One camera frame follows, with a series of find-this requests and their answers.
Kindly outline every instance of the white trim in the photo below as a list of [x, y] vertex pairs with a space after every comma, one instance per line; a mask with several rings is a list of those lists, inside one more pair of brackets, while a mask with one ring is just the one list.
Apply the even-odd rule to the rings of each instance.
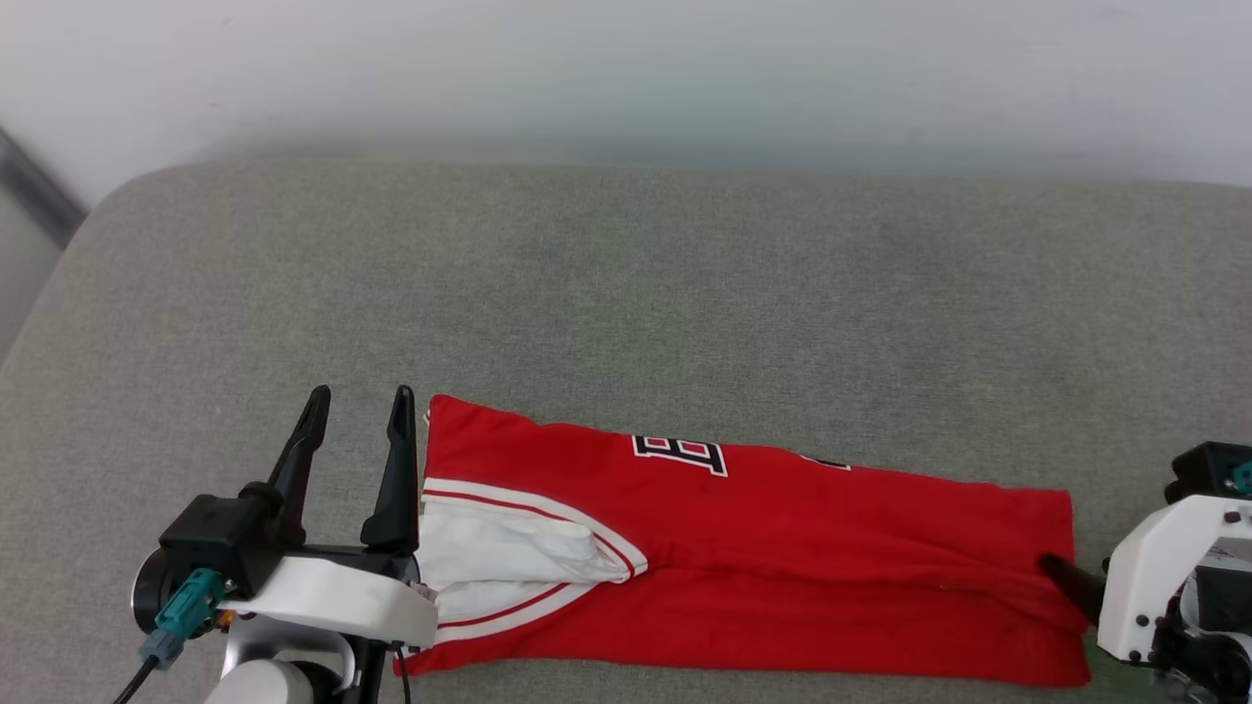
[[[592, 519], [591, 516], [583, 514], [582, 511], [548, 499], [547, 496], [540, 496], [538, 494], [530, 494], [526, 491], [515, 491], [512, 489], [501, 489], [498, 486], [492, 486], [488, 484], [478, 484], [473, 481], [461, 481], [454, 479], [438, 479], [427, 477], [426, 487], [422, 499], [428, 502], [444, 502], [444, 504], [462, 504], [473, 505], [475, 507], [486, 507], [488, 510], [496, 510], [502, 512], [508, 512], [513, 515], [533, 515], [523, 509], [510, 509], [508, 506], [498, 506], [496, 504], [488, 504], [482, 501], [473, 501], [472, 499], [458, 499], [454, 496], [438, 496], [429, 494], [431, 491], [447, 491], [451, 494], [464, 494], [467, 496], [478, 496], [493, 501], [503, 501], [507, 504], [517, 504], [518, 506], [528, 506], [537, 509], [540, 511], [552, 514], [553, 516], [560, 516], [567, 521], [576, 522], [578, 525], [591, 529], [593, 534], [600, 536], [605, 542], [611, 545], [613, 549], [620, 551], [630, 566], [634, 567], [635, 575], [640, 575], [647, 570], [647, 557], [644, 552], [635, 547], [629, 540], [622, 537], [617, 531], [610, 529], [605, 524]], [[612, 550], [608, 551], [610, 556], [615, 562], [621, 562]]]
[[[540, 594], [557, 586], [556, 584], [547, 585]], [[565, 589], [557, 591], [552, 596], [536, 601], [525, 609], [518, 609], [512, 614], [506, 614], [498, 619], [486, 620], [478, 624], [470, 624], [466, 626], [439, 626], [439, 630], [434, 634], [434, 645], [441, 643], [449, 643], [453, 640], [470, 640], [472, 638], [482, 638], [485, 635], [493, 635], [497, 633], [503, 633], [506, 630], [512, 630], [517, 626], [526, 625], [531, 621], [536, 621], [553, 614], [570, 604], [578, 600], [580, 596], [591, 591], [595, 584], [567, 584]]]
[[476, 611], [476, 613], [456, 611], [456, 613], [451, 613], [449, 614], [449, 613], [447, 613], [447, 610], [444, 610], [444, 609], [441, 608], [439, 609], [439, 623], [442, 624], [444, 621], [451, 621], [451, 623], [456, 624], [456, 623], [459, 623], [459, 621], [473, 621], [473, 620], [478, 620], [478, 619], [486, 619], [486, 618], [491, 616], [492, 614], [498, 614], [501, 611], [507, 611], [510, 609], [516, 609], [517, 606], [520, 606], [522, 604], [526, 604], [531, 599], [535, 599], [540, 594], [543, 594], [545, 591], [552, 589], [558, 582], [541, 581], [541, 582], [531, 582], [531, 584], [535, 584], [536, 589], [528, 590], [523, 596], [521, 596], [518, 599], [512, 599], [512, 600], [506, 601], [506, 603], [500, 604], [500, 605], [495, 605], [493, 604], [491, 606], [491, 610], [487, 610], [487, 611], [482, 610], [482, 603], [481, 601], [476, 601], [475, 603], [475, 605], [480, 608], [480, 610]]

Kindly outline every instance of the white wall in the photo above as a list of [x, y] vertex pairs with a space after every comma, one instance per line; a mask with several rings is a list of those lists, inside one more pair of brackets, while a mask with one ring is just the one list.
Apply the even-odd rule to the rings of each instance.
[[1252, 184], [1247, 0], [0, 0], [0, 125], [86, 204], [356, 154]]
[[26, 210], [0, 192], [0, 363], [60, 253]]

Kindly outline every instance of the teal connector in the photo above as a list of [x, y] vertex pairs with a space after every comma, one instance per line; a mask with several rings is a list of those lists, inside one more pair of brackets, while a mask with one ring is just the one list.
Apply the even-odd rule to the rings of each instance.
[[1252, 462], [1244, 462], [1231, 471], [1234, 479], [1234, 489], [1243, 495], [1252, 495]]
[[156, 629], [183, 640], [192, 638], [225, 598], [222, 575], [200, 567], [187, 577], [160, 614], [156, 614]]

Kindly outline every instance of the clothing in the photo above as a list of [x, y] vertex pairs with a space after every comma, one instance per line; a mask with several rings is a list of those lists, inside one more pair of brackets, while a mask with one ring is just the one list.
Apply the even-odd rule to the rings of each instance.
[[498, 658], [1089, 679], [1069, 496], [431, 402], [422, 549], [436, 645]]

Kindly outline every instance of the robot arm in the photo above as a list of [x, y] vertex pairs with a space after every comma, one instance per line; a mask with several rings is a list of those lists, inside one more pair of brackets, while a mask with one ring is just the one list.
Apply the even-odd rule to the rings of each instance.
[[[135, 621], [150, 634], [144, 668], [119, 703], [148, 671], [168, 669], [185, 639], [212, 630], [227, 634], [212, 704], [372, 704], [393, 651], [433, 644], [437, 609], [414, 586], [413, 392], [396, 392], [378, 501], [356, 546], [305, 545], [302, 525], [329, 405], [331, 390], [316, 388], [268, 481], [248, 484], [235, 499], [197, 496], [162, 534], [131, 596]], [[284, 650], [331, 653], [339, 666], [274, 660]]]
[[1252, 695], [1252, 447], [1207, 442], [1173, 462], [1169, 506], [1107, 561], [1108, 579], [1053, 555], [1040, 567], [1098, 626], [1097, 644], [1152, 668], [1183, 700]]

